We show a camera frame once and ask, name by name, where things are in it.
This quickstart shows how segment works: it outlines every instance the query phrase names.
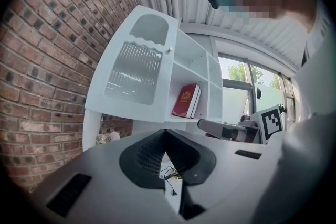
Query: tree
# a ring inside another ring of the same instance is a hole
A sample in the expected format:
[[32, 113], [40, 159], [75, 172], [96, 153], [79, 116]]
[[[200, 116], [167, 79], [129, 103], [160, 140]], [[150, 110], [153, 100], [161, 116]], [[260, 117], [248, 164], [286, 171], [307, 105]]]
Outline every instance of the tree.
[[280, 81], [279, 81], [278, 75], [273, 74], [273, 80], [271, 81], [271, 83], [269, 84], [269, 86], [271, 88], [280, 90]]
[[[263, 72], [258, 70], [257, 67], [251, 66], [254, 83], [264, 84], [264, 81], [260, 78]], [[229, 79], [246, 82], [245, 68], [243, 63], [239, 63], [238, 66], [229, 67]]]

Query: cabinet door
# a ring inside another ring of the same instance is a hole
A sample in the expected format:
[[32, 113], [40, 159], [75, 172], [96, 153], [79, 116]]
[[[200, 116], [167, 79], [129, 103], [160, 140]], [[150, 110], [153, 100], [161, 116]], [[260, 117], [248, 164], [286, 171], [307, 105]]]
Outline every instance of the cabinet door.
[[86, 108], [141, 121], [163, 122], [178, 21], [138, 6], [103, 53]]

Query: corrugated metal ceiling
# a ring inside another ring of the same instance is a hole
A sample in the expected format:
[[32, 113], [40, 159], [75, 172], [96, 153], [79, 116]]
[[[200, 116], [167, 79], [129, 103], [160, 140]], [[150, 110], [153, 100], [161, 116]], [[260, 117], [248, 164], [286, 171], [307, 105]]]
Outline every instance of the corrugated metal ceiling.
[[[173, 0], [142, 0], [143, 4], [173, 16]], [[220, 9], [214, 10], [207, 0], [178, 0], [182, 22], [206, 24], [229, 29], [251, 37], [283, 56], [285, 61], [298, 69], [306, 44], [306, 31], [296, 21], [284, 17], [281, 20], [255, 20], [248, 23], [234, 19]]]

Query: brick wall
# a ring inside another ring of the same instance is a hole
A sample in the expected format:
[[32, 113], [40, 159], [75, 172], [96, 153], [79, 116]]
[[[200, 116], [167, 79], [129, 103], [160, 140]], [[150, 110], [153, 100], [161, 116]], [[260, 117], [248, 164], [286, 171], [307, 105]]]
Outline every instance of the brick wall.
[[[139, 0], [12, 0], [0, 25], [0, 153], [32, 191], [82, 152], [86, 94], [109, 40]], [[101, 130], [132, 131], [104, 116]]]

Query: sky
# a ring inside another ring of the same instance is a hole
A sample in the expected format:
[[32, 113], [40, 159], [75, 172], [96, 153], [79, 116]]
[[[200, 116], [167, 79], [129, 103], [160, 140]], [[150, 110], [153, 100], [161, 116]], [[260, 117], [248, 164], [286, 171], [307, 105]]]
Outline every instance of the sky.
[[[237, 67], [240, 62], [220, 57], [219, 63], [222, 69], [222, 78], [228, 79], [229, 78], [229, 67], [231, 66]], [[264, 81], [265, 86], [269, 86], [269, 84], [273, 80], [273, 73], [266, 71], [265, 69], [261, 69], [261, 68], [258, 68], [258, 69], [262, 71], [263, 73], [263, 76], [260, 79]]]

